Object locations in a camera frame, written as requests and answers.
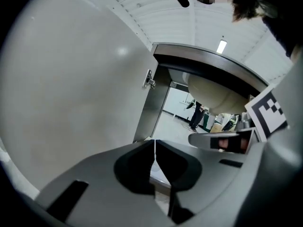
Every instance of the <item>ceiling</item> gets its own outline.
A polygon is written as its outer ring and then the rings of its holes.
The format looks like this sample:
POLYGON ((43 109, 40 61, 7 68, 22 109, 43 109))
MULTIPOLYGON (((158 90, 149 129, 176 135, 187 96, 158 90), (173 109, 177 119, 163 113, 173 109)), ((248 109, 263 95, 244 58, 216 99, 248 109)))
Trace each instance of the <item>ceiling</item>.
POLYGON ((216 51, 224 36, 223 54, 254 70, 269 83, 278 83, 291 61, 260 18, 232 23, 232 6, 205 5, 189 0, 101 0, 117 14, 142 42, 189 44, 216 51))

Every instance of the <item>person's hair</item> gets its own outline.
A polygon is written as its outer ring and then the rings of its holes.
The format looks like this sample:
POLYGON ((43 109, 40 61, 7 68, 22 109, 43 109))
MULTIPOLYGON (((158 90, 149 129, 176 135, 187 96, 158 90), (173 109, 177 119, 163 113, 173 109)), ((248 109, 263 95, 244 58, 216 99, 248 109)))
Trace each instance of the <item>person's hair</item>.
POLYGON ((233 0, 233 22, 240 21, 243 18, 251 19, 258 17, 260 14, 257 12, 257 0, 233 0))

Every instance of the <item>white door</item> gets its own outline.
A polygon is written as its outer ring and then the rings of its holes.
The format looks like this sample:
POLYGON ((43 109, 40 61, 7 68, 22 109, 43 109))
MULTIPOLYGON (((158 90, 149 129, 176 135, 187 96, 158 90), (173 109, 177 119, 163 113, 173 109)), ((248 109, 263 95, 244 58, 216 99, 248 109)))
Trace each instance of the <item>white door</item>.
POLYGON ((42 189, 82 159, 133 141, 157 61, 97 0, 32 0, 0 59, 0 136, 42 189))

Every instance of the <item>ceiling light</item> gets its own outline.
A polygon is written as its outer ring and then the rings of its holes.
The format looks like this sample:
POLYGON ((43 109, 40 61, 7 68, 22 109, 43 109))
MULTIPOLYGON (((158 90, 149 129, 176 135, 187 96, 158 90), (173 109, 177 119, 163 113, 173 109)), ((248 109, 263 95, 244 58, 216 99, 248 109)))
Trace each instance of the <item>ceiling light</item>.
POLYGON ((218 46, 218 49, 217 49, 217 53, 222 54, 226 45, 227 45, 227 42, 225 40, 220 40, 220 43, 219 43, 219 46, 218 46))

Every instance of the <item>black slot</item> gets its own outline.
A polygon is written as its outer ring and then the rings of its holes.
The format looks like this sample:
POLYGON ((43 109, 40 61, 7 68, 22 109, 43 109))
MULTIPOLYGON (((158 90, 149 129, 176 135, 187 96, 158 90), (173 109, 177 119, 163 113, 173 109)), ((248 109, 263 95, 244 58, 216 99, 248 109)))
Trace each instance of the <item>black slot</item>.
POLYGON ((168 216, 176 224, 181 224, 194 216, 194 214, 190 210, 181 207, 179 199, 173 188, 170 192, 168 216))
POLYGON ((202 174, 201 163, 193 156, 156 140, 157 162, 176 191, 191 189, 202 174))
POLYGON ((51 204, 47 212, 57 220, 64 222, 76 203, 88 187, 88 183, 74 181, 69 187, 51 204))
POLYGON ((236 168, 241 168, 241 166, 243 165, 242 162, 239 161, 232 161, 232 160, 227 160, 227 159, 222 159, 219 161, 219 163, 224 164, 224 165, 228 165, 228 166, 233 166, 236 168))
POLYGON ((154 195, 154 185, 150 183, 154 160, 154 140, 146 141, 115 162, 114 172, 117 180, 134 193, 154 195))

